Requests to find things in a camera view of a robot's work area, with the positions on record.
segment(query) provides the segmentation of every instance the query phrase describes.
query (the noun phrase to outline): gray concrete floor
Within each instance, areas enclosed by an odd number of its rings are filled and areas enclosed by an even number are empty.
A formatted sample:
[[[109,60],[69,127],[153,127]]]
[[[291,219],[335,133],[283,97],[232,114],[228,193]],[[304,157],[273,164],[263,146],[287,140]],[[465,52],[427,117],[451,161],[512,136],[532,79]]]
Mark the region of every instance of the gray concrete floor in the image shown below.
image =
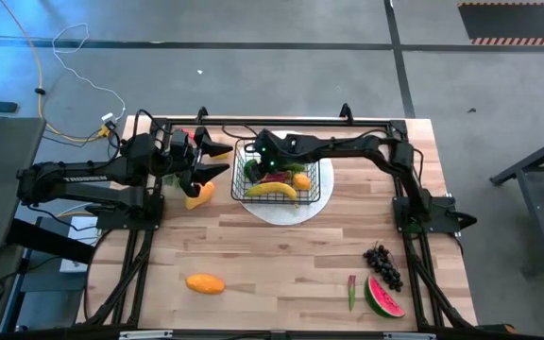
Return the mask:
[[[8,3],[34,37],[51,38],[65,26],[87,22],[92,37],[103,40],[389,42],[382,0]],[[455,3],[395,0],[402,42],[468,43]],[[0,36],[20,36],[1,5]],[[70,38],[82,36],[80,29],[69,32]],[[39,52],[48,90],[44,111],[55,126],[88,135],[100,116],[119,112],[113,96],[65,72],[51,49]],[[118,92],[128,112],[194,114],[204,105],[212,114],[334,116],[347,101],[358,116],[404,116],[391,52],[92,49],[63,57]],[[544,275],[524,279],[519,273],[521,265],[544,255],[543,245],[516,183],[495,188],[487,180],[544,144],[544,53],[406,53],[405,63],[416,116],[433,121],[448,187],[459,209],[479,218],[463,239],[479,322],[506,322],[544,335]],[[36,84],[30,51],[0,47],[0,100],[18,102],[18,116],[36,116]],[[467,113],[471,108],[476,112]],[[37,161],[106,157],[105,141],[78,152],[43,141]],[[72,205],[45,207],[56,213]],[[69,324],[71,314],[62,308],[68,298],[28,297],[21,322],[35,328]],[[52,306],[47,318],[35,312],[35,304]]]

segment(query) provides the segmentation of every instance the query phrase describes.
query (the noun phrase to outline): wooden table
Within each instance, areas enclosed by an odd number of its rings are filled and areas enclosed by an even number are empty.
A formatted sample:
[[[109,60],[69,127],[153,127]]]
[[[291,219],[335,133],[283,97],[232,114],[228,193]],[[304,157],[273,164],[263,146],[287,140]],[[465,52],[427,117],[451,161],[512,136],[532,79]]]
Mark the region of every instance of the wooden table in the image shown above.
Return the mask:
[[[131,135],[133,121],[133,117],[127,119],[124,138]],[[425,154],[423,185],[435,196],[444,195],[446,186],[431,121],[406,122],[410,142]],[[150,120],[141,117],[138,131],[146,132],[149,126]],[[353,137],[368,130],[365,127],[271,129],[296,130],[320,138]],[[215,141],[234,145],[235,140],[219,127],[208,130]],[[229,131],[249,133],[242,127],[229,127]],[[232,164],[232,157],[207,162]],[[165,187],[165,213],[150,255],[140,328],[415,330],[404,246],[390,211],[395,194],[392,178],[365,159],[334,159],[332,165],[335,183],[327,206],[314,218],[290,227],[268,225],[234,201],[230,197],[231,169],[213,180],[216,191],[212,201],[193,211],[183,207],[183,193],[179,189]],[[88,284],[91,313],[119,279],[127,238],[127,231],[112,232],[95,255]],[[388,292],[406,311],[404,318],[380,317],[366,305],[363,284],[371,271],[366,268],[362,253],[376,242],[390,249],[402,274],[405,284],[402,292]],[[439,234],[430,235],[430,247],[438,285],[461,315],[475,324],[459,247],[448,235]],[[206,296],[189,290],[184,279],[196,273],[222,278],[227,284],[226,291]],[[352,312],[347,298],[350,274],[357,276]],[[132,290],[133,287],[128,290],[124,319]],[[422,289],[422,296],[426,316],[432,321],[427,289]]]

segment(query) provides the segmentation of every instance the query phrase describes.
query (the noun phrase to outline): wire basket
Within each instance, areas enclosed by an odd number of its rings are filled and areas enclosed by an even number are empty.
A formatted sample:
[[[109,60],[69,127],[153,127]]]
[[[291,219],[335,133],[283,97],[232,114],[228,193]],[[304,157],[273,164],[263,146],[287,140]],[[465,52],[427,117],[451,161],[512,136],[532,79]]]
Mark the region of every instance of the wire basket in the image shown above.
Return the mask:
[[[238,140],[234,146],[234,166],[232,168],[232,187],[231,193],[233,199],[243,203],[264,203],[264,204],[310,204],[317,202],[320,199],[320,162],[304,164],[306,171],[302,174],[310,179],[310,190],[299,190],[297,192],[297,200],[291,200],[283,193],[270,193],[249,197],[245,193],[247,190],[259,182],[253,183],[245,176],[243,168],[250,160],[260,161],[260,154],[257,152],[245,152],[245,146],[251,141]],[[295,189],[293,176],[285,181]]]

